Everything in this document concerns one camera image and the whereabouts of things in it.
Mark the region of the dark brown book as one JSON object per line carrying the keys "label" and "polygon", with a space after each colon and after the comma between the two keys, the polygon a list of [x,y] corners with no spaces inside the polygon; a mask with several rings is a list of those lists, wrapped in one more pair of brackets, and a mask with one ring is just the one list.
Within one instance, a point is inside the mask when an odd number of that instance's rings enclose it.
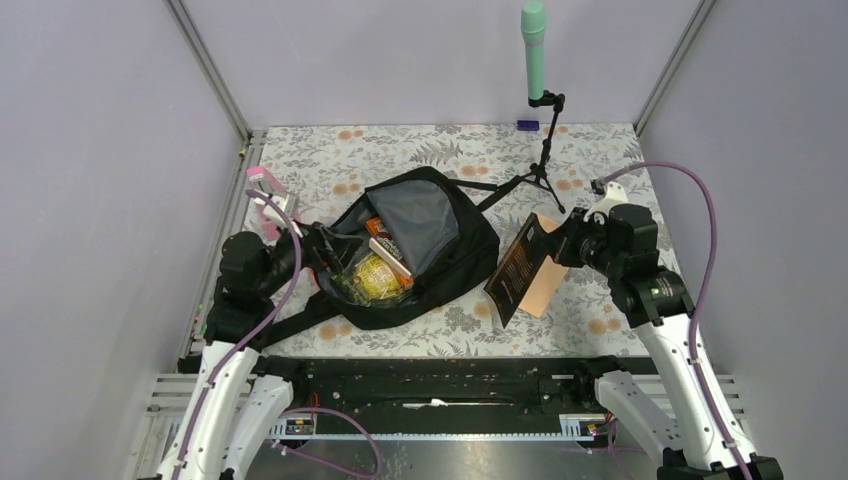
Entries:
{"label": "dark brown book", "polygon": [[531,213],[483,287],[497,327],[506,329],[519,311],[541,318],[553,300],[569,271],[543,250],[543,237],[556,227],[553,220]]}

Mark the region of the yellow snack packet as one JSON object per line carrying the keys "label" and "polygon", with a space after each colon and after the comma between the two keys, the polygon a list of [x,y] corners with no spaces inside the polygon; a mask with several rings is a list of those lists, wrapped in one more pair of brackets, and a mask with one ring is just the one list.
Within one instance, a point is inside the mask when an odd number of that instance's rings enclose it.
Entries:
{"label": "yellow snack packet", "polygon": [[406,292],[390,265],[374,253],[365,255],[352,267],[349,280],[351,297],[361,305],[391,301]]}

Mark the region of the orange book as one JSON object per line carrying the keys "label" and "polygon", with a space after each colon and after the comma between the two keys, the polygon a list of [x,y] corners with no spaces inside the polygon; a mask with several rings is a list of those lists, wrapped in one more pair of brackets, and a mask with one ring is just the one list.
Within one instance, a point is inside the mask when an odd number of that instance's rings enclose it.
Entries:
{"label": "orange book", "polygon": [[414,279],[398,245],[382,220],[378,216],[372,217],[366,221],[365,227],[370,235],[370,249],[389,265],[405,288],[410,288]]}

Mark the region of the black student backpack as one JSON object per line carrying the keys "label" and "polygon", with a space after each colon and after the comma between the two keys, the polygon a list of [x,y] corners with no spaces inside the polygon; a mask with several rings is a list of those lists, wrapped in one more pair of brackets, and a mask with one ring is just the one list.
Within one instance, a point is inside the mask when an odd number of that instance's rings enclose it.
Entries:
{"label": "black student backpack", "polygon": [[[331,225],[298,223],[299,243],[277,242],[260,294],[277,292],[302,267],[312,269],[318,291],[301,312],[268,327],[268,343],[336,316],[360,330],[395,328],[465,295],[488,280],[498,262],[500,238],[484,213],[520,181],[468,182],[420,167],[366,188]],[[353,293],[353,279],[344,273],[371,253],[366,224],[374,219],[382,221],[412,280],[388,299]]]}

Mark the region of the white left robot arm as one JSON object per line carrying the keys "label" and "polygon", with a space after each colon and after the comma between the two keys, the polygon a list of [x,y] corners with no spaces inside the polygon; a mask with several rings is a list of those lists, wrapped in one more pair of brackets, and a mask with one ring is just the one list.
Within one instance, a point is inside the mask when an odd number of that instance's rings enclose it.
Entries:
{"label": "white left robot arm", "polygon": [[306,253],[294,229],[269,246],[252,232],[222,246],[205,345],[185,414],[157,479],[243,479],[283,410],[309,401],[296,360],[265,360],[271,324],[291,296]]}

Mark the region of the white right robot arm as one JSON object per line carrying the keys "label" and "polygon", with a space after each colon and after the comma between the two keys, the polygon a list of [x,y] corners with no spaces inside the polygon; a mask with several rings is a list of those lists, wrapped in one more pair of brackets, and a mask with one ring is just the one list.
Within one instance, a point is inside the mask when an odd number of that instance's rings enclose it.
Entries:
{"label": "white right robot arm", "polygon": [[659,479],[781,479],[757,453],[722,398],[702,338],[689,332],[695,306],[683,279],[661,265],[650,210],[623,203],[574,209],[554,232],[552,258],[602,274],[614,305],[647,349],[673,413],[667,415],[612,356],[591,361],[573,386],[583,410],[610,411],[649,454]]}

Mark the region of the black microphone tripod stand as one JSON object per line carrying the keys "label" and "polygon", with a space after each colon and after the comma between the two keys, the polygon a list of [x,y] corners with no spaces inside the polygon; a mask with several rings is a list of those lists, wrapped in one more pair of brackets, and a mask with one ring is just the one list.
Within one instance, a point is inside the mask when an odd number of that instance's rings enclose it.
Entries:
{"label": "black microphone tripod stand", "polygon": [[539,161],[533,163],[526,174],[514,177],[512,182],[515,185],[526,183],[550,193],[558,211],[560,213],[564,213],[566,211],[565,206],[560,201],[558,194],[548,178],[547,166],[551,159],[553,136],[556,133],[559,116],[564,110],[565,95],[552,93],[545,88],[542,88],[541,90],[529,90],[528,105],[533,108],[551,107],[552,118],[549,124],[548,133],[542,141],[542,150]]}

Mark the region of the small blue block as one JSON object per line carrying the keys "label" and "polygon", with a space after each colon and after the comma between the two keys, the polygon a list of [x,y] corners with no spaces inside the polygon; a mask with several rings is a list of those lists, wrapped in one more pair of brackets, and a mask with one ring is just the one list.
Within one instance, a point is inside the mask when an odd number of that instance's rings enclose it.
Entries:
{"label": "small blue block", "polygon": [[540,123],[536,120],[517,120],[516,129],[519,131],[538,131]]}

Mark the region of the mint green microphone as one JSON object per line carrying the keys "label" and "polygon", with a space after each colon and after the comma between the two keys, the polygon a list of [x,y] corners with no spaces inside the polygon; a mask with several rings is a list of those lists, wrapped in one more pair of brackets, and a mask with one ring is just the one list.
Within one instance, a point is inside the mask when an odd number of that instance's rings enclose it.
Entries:
{"label": "mint green microphone", "polygon": [[544,37],[547,12],[541,1],[529,1],[521,10],[520,30],[524,41],[527,98],[537,106],[544,95],[545,60]]}

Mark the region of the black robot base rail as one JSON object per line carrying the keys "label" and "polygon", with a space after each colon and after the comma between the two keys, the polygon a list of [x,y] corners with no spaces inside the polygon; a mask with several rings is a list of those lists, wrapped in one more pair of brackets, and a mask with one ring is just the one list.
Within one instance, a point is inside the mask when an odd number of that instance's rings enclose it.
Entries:
{"label": "black robot base rail", "polygon": [[606,357],[292,359],[266,357],[250,374],[279,374],[294,406],[340,411],[378,435],[558,434],[563,419],[598,434],[610,414],[589,376]]}

